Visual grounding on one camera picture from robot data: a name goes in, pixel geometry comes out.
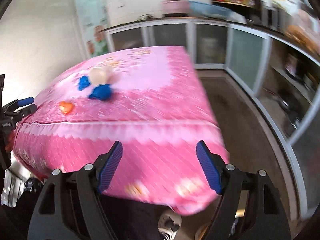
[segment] pink container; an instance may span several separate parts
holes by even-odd
[[[190,5],[188,0],[164,0],[162,2],[164,14],[188,14]]]

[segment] shelf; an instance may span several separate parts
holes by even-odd
[[[245,7],[249,7],[249,8],[253,8],[250,5],[246,5],[246,4],[242,4],[242,3],[236,3],[236,2],[220,2],[220,1],[212,1],[214,3],[228,3],[228,4],[235,4],[235,5],[240,5],[240,6],[245,6]]]
[[[304,96],[304,98],[311,104],[312,100],[308,95],[308,90],[304,87],[304,85],[300,84],[299,82],[295,81],[294,79],[290,78],[284,69],[272,67],[275,71],[277,71],[280,75],[282,75],[289,83],[291,83],[299,92]]]
[[[281,135],[286,140],[287,136],[283,131],[283,125],[284,122],[288,119],[285,112],[282,110],[282,108],[279,106],[278,102],[267,98],[267,97],[260,97],[258,98],[260,103],[263,105],[265,110],[268,112],[268,114],[271,116],[273,122],[278,127]]]

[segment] metal screw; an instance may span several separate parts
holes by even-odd
[[[91,163],[86,164],[86,165],[84,166],[84,169],[85,169],[86,171],[90,171],[90,170],[92,170],[92,168],[93,168],[93,165],[92,165]]]
[[[52,171],[52,175],[53,176],[57,176],[59,173],[60,173],[59,169],[55,169],[55,170]]]
[[[235,167],[232,164],[227,164],[226,168],[228,171],[233,171],[235,169]]]
[[[267,175],[267,173],[266,173],[264,170],[260,170],[260,171],[259,171],[259,175],[262,176],[262,177],[264,177],[264,176]]]

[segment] black cable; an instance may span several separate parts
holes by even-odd
[[[20,191],[21,191],[21,181],[20,181],[20,184],[19,184],[19,191],[18,191],[18,197],[17,197],[17,201],[18,201],[18,199],[19,199],[19,195],[20,195]]]
[[[12,175],[10,177],[10,187],[9,187],[9,192],[8,192],[8,201],[7,201],[7,205],[9,206],[9,198],[10,198],[10,192],[11,192],[11,185],[12,185]]]

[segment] blue handle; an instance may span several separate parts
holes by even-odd
[[[109,188],[113,175],[115,174],[119,162],[122,158],[122,151],[122,143],[119,141],[115,141],[107,154],[103,154],[98,157],[100,163],[104,162],[103,166],[97,169],[97,171],[99,172],[98,191],[100,194],[102,194],[104,190]]]
[[[200,141],[196,145],[196,155],[210,188],[220,195],[222,192],[221,178],[212,158],[215,154],[210,152],[204,141]]]
[[[33,104],[34,101],[35,99],[33,97],[18,100],[18,107],[23,107],[23,106]]]

